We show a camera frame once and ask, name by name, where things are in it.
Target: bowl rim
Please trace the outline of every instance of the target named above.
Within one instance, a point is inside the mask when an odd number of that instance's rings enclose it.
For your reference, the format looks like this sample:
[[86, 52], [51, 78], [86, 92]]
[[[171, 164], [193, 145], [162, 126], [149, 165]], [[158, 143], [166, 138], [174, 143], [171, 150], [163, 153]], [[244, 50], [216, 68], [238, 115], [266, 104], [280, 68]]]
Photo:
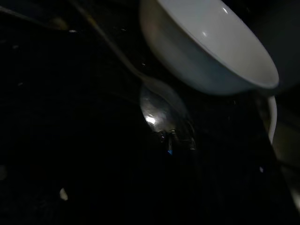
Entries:
[[199, 39], [197, 39], [183, 24], [181, 24], [181, 22], [177, 19], [176, 16], [173, 15], [172, 12], [170, 12], [170, 10], [168, 10], [167, 8], [164, 7], [164, 5], [161, 3], [161, 0], [156, 0], [159, 5], [161, 6], [161, 8], [167, 13], [167, 15], [174, 21], [174, 23], [184, 32], [186, 33], [187, 37], [192, 40], [196, 45], [200, 46], [207, 54], [209, 54], [214, 60], [216, 60], [217, 62], [219, 62], [222, 66], [224, 66], [226, 69], [230, 70], [233, 74], [235, 74], [236, 76], [238, 76], [239, 78], [243, 79], [246, 82], [249, 82], [255, 86], [261, 87], [261, 88], [266, 88], [266, 89], [272, 89], [278, 86], [279, 84], [279, 75], [278, 75], [278, 71], [276, 68], [276, 65], [273, 61], [273, 59], [271, 58], [270, 54], [268, 53], [268, 51], [265, 49], [265, 47], [262, 45], [262, 43], [260, 42], [260, 40], [257, 38], [257, 36], [252, 32], [252, 30], [221, 0], [214, 0], [214, 1], [218, 1], [219, 4], [223, 7], [226, 7], [226, 10], [229, 10], [232, 13], [232, 16], [236, 17], [236, 19], [240, 20], [243, 24], [243, 26], [248, 29], [253, 38], [256, 38], [256, 40], [258, 41], [258, 44], [263, 48], [263, 50], [266, 51], [266, 53], [269, 55], [270, 59], [271, 59], [271, 63], [276, 71], [275, 76], [273, 76], [273, 81], [271, 83], [261, 83], [259, 81], [253, 80], [253, 79], [249, 79], [249, 78], [245, 78], [241, 75], [239, 75], [231, 66], [229, 66], [227, 63], [225, 63], [220, 57], [218, 57], [215, 53], [213, 53], [211, 50], [209, 50], [209, 48], [207, 48], [204, 44], [202, 44]]

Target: dark countertop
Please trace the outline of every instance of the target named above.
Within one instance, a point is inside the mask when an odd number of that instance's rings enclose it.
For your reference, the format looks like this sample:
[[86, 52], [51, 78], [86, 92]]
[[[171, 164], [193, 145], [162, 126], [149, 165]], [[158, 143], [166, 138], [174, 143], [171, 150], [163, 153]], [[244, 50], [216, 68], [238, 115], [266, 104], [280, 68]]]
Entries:
[[[134, 65], [185, 101], [198, 139], [198, 186], [145, 124], [139, 81], [61, 4], [49, 6], [77, 33], [0, 26], [0, 156], [8, 170], [1, 224], [58, 224], [53, 217], [73, 224], [299, 223], [253, 93], [214, 97], [187, 87], [149, 51], [136, 11], [94, 6]], [[61, 187], [67, 202], [59, 200]]]

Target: white bowl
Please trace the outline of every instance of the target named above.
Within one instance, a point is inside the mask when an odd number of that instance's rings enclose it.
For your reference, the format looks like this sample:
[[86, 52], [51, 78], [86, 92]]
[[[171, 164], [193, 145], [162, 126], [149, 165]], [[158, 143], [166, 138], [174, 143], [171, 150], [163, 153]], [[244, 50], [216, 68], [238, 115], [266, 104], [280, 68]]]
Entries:
[[220, 0], [142, 0], [140, 21], [154, 54], [199, 91], [229, 95], [278, 85], [268, 52]]

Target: metal spoon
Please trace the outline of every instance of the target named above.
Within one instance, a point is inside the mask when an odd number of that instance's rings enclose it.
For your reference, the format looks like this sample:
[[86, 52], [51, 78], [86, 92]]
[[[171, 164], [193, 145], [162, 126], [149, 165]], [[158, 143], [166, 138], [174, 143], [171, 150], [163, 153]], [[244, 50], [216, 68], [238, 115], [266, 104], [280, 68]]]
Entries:
[[107, 43], [127, 69], [143, 82], [140, 94], [140, 107], [151, 129], [155, 132], [164, 132], [166, 135], [172, 135], [174, 140], [186, 142], [190, 149], [195, 149], [194, 130], [191, 120], [183, 101], [177, 93], [168, 84], [137, 70], [119, 47], [99, 27], [90, 13], [81, 7], [76, 0], [69, 1]]

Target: spoon handle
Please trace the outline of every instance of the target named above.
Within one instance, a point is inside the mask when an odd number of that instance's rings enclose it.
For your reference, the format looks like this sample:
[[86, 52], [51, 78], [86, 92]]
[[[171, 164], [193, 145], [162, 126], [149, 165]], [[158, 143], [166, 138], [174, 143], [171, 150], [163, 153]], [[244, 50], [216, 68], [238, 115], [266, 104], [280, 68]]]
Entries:
[[85, 18], [85, 20], [91, 25], [91, 27], [97, 32], [97, 34], [106, 42], [110, 49], [116, 54], [119, 60], [131, 71], [136, 77], [140, 78], [142, 81], [147, 79], [147, 75], [140, 72], [135, 66], [130, 62], [123, 51], [117, 46], [117, 44], [108, 37], [108, 35], [103, 31], [103, 29], [98, 25], [93, 16], [84, 9], [76, 0], [69, 0], [69, 2], [77, 9], [77, 11]]

